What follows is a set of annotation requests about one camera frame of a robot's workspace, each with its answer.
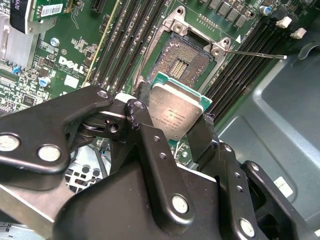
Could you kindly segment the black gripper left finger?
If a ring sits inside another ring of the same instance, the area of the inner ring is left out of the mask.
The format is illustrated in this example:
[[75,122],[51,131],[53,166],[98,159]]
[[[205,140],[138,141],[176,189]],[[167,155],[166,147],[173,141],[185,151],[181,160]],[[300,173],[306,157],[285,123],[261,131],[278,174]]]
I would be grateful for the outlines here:
[[[82,144],[80,125],[113,103],[107,91],[88,86],[2,116],[1,182],[35,191],[57,188],[70,164],[70,149]],[[193,222],[195,210],[164,133],[153,126],[141,101],[130,99],[123,110],[124,117],[112,117],[120,133],[105,130],[110,139],[125,139],[113,165],[119,169],[137,151],[156,223],[170,234],[183,233]],[[185,212],[175,209],[174,196],[186,201]]]

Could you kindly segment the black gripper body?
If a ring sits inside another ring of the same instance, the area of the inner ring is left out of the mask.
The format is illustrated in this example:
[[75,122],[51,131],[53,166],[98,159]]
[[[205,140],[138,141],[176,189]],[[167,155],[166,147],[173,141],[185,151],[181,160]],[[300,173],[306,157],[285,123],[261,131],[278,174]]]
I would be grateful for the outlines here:
[[141,167],[131,163],[70,198],[53,227],[55,240],[220,240],[218,184],[179,165],[195,207],[183,234],[170,235],[155,222]]

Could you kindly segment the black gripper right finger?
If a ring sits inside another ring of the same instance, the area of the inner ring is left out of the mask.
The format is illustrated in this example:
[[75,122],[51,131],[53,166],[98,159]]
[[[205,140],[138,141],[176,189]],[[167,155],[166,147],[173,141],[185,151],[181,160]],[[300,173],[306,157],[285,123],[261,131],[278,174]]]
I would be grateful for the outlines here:
[[203,114],[187,132],[192,160],[218,184],[224,240],[314,240],[315,232],[256,162],[240,163]]

